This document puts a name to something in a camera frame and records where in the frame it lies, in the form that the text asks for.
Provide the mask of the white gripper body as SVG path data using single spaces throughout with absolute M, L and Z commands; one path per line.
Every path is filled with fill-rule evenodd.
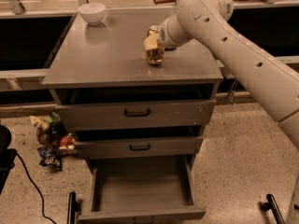
M 164 48 L 178 48 L 191 39 L 180 26 L 177 16 L 173 15 L 158 26 L 158 40 Z

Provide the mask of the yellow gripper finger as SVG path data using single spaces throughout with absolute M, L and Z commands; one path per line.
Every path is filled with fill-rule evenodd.
M 152 50 L 158 48 L 158 34 L 151 33 L 143 42 L 145 50 Z

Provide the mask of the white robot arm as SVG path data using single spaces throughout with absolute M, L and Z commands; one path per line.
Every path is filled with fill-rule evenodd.
M 210 50 L 299 149 L 299 74 L 237 32 L 233 0 L 180 0 L 176 12 L 144 41 L 146 50 L 195 39 Z

